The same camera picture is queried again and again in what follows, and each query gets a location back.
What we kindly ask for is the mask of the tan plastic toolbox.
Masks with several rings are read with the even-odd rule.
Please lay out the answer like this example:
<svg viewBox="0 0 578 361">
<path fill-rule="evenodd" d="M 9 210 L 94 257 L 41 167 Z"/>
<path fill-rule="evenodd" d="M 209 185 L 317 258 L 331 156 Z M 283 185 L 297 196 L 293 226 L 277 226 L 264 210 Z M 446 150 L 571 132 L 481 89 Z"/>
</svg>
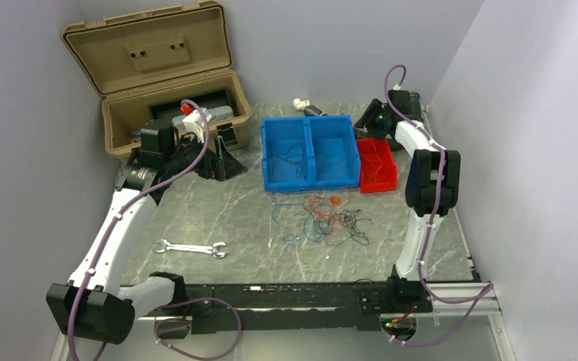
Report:
<svg viewBox="0 0 578 361">
<path fill-rule="evenodd" d="M 229 150 L 250 143 L 251 107 L 232 68 L 224 7 L 216 1 L 160 8 L 67 26 L 62 40 L 103 98 L 107 153 L 126 160 L 138 146 L 131 134 L 183 99 L 206 106 L 224 90 L 233 117 L 212 121 L 212 136 Z"/>
</svg>

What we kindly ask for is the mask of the blue double plastic bin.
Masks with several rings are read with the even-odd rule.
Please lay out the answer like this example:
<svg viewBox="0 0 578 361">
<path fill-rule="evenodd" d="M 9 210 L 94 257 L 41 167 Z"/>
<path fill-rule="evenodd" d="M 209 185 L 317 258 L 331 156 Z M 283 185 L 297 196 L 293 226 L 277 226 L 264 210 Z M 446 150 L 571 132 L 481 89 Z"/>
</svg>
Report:
<svg viewBox="0 0 578 361">
<path fill-rule="evenodd" d="M 264 118 L 260 134 L 265 191 L 358 187 L 360 157 L 349 115 Z"/>
</svg>

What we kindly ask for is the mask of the red plastic bin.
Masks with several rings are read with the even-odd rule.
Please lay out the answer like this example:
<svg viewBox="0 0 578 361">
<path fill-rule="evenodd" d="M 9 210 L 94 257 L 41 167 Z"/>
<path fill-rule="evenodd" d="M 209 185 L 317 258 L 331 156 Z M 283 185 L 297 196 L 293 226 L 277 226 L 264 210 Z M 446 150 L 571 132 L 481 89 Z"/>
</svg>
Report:
<svg viewBox="0 0 578 361">
<path fill-rule="evenodd" d="M 387 140 L 374 138 L 356 140 L 360 157 L 360 182 L 362 193 L 382 193 L 397 189 L 398 171 Z"/>
</svg>

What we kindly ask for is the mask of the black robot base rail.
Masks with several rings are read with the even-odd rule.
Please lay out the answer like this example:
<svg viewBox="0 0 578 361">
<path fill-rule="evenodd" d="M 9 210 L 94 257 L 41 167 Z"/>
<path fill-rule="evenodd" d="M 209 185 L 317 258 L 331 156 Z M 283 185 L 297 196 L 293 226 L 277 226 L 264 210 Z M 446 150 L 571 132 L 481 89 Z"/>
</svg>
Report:
<svg viewBox="0 0 578 361">
<path fill-rule="evenodd" d="M 185 318 L 194 335 L 235 331 L 352 328 L 378 331 L 381 322 L 432 314 L 430 296 L 410 296 L 393 281 L 187 284 L 190 307 L 149 312 L 144 320 Z"/>
</svg>

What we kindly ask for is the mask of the yellow black tool in toolbox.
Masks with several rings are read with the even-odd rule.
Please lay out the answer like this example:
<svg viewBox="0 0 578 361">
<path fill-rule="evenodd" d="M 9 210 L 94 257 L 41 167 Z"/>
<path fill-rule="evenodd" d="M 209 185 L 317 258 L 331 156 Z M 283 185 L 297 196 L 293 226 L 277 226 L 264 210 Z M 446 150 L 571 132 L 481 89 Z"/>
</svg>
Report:
<svg viewBox="0 0 578 361">
<path fill-rule="evenodd" d="M 141 142 L 141 137 L 142 137 L 142 130 L 135 130 L 135 131 L 131 131 L 129 134 L 130 137 L 130 141 L 132 143 L 140 143 Z"/>
</svg>

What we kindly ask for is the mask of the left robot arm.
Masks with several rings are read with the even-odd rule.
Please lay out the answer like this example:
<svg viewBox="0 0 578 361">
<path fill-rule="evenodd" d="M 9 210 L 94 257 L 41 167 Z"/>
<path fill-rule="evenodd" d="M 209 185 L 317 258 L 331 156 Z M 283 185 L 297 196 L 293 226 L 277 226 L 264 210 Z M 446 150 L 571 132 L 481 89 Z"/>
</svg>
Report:
<svg viewBox="0 0 578 361">
<path fill-rule="evenodd" d="M 68 342 L 120 344 L 140 317 L 158 309 L 175 316 L 192 304 L 181 275 L 153 272 L 129 287 L 121 278 L 143 228 L 174 181 L 190 172 L 219 180 L 230 178 L 232 168 L 242 173 L 223 140 L 216 138 L 211 150 L 207 137 L 205 127 L 199 134 L 181 134 L 162 120 L 141 130 L 141 143 L 116 177 L 110 208 L 87 255 L 65 283 L 51 284 L 47 291 L 47 305 Z"/>
</svg>

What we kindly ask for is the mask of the white pipe fitting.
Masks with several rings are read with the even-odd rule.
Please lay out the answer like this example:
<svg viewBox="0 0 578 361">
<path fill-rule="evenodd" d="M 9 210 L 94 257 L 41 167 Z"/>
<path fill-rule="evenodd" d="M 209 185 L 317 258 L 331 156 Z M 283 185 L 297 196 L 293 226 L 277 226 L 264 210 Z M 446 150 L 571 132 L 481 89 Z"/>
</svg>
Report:
<svg viewBox="0 0 578 361">
<path fill-rule="evenodd" d="M 302 100 L 299 98 L 295 98 L 292 101 L 293 107 L 296 111 L 304 111 L 305 108 L 311 105 L 309 100 Z"/>
</svg>

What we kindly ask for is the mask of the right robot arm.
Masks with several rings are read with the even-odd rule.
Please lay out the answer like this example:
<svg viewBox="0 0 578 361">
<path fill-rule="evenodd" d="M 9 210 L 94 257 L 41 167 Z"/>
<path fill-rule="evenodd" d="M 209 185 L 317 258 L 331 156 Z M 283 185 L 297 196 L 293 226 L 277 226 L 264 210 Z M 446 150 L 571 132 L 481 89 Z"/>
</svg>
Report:
<svg viewBox="0 0 578 361">
<path fill-rule="evenodd" d="M 395 190 L 397 167 L 392 144 L 410 156 L 405 186 L 409 224 L 403 251 L 387 280 L 385 304 L 402 312 L 425 300 L 421 270 L 435 234 L 458 200 L 461 156 L 439 145 L 424 127 L 418 93 L 390 89 L 386 102 L 373 99 L 355 123 L 360 154 L 360 190 Z"/>
</svg>

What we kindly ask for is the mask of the silver open-end wrench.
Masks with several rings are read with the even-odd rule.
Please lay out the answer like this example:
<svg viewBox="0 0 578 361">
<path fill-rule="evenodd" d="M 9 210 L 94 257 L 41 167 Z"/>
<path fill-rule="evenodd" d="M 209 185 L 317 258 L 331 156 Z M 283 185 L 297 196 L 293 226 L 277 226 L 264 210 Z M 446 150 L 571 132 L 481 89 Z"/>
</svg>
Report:
<svg viewBox="0 0 578 361">
<path fill-rule="evenodd" d="M 173 244 L 165 239 L 160 239 L 154 242 L 154 253 L 165 253 L 167 251 L 181 251 L 190 253 L 208 254 L 215 259 L 223 259 L 227 257 L 228 253 L 221 250 L 226 247 L 224 242 L 217 242 L 210 246 L 190 245 L 190 244 Z"/>
</svg>

